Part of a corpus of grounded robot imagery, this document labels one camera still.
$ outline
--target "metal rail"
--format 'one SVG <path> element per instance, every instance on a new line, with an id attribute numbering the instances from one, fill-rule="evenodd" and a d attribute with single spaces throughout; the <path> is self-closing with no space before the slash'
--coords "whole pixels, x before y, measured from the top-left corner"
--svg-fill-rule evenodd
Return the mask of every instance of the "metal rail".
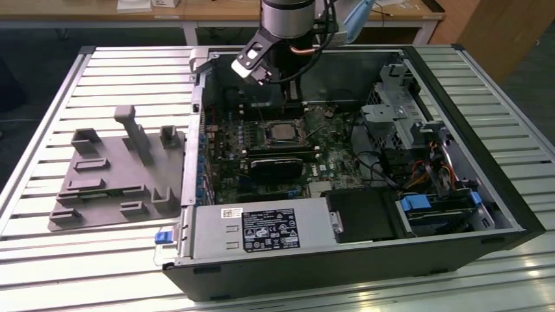
<path id="1" fill-rule="evenodd" d="M 70 140 L 75 128 L 95 127 L 100 136 L 123 135 L 122 125 L 111 119 L 119 104 L 135 105 L 138 123 L 147 132 L 168 124 L 187 132 L 190 125 L 190 48 L 98 48 L 92 55 L 78 57 L 39 128 L 40 135 L 22 159 L 18 176 L 0 196 L 7 199 L 0 218 L 6 221 L 0 239 L 0 310 L 396 312 L 553 308 L 553 147 L 464 53 L 450 46 L 422 47 L 418 51 L 547 228 L 545 235 L 448 274 L 231 302 L 192 302 L 152 259 L 158 228 L 175 220 L 62 233 L 47 229 L 54 195 L 74 154 Z M 427 104 L 438 118 L 431 102 Z M 174 247 L 162 253 L 175 254 Z"/>

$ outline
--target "blue latch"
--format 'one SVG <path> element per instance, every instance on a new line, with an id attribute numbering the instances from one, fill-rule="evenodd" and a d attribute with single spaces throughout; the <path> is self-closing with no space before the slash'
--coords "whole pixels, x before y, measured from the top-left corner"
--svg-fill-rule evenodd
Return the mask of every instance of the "blue latch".
<path id="1" fill-rule="evenodd" d="M 170 231 L 158 232 L 155 236 L 155 243 L 156 245 L 172 244 L 174 243 L 174 230 L 171 229 Z"/>
<path id="2" fill-rule="evenodd" d="M 480 206 L 482 205 L 482 197 L 479 197 L 478 192 L 470 193 L 470 197 L 471 197 L 476 207 Z"/>
<path id="3" fill-rule="evenodd" d="M 412 209 L 428 209 L 432 207 L 426 195 L 410 195 L 400 200 L 400 206 L 404 211 Z"/>

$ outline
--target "circuit board chip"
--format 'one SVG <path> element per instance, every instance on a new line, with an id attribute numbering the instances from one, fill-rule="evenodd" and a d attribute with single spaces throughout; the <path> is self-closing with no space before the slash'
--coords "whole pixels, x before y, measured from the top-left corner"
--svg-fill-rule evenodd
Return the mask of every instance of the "circuit board chip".
<path id="1" fill-rule="evenodd" d="M 296 131 L 292 123 L 276 123 L 270 129 L 271 137 L 274 140 L 295 140 Z"/>

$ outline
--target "gray plastic holder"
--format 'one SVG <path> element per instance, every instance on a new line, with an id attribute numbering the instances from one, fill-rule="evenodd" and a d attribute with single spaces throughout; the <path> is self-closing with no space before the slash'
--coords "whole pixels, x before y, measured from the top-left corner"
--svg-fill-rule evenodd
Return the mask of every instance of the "gray plastic holder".
<path id="1" fill-rule="evenodd" d="M 147 135 L 130 105 L 116 107 L 114 118 L 128 136 L 100 138 L 95 129 L 74 133 L 76 152 L 51 212 L 51 231 L 180 214 L 184 133 L 168 125 Z"/>

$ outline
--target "power supply label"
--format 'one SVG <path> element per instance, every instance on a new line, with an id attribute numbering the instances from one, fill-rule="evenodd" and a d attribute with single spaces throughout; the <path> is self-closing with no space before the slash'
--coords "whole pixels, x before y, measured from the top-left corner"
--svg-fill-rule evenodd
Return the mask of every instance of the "power supply label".
<path id="1" fill-rule="evenodd" d="M 267 252 L 302 246 L 292 208 L 243 213 L 242 220 L 246 252 Z"/>

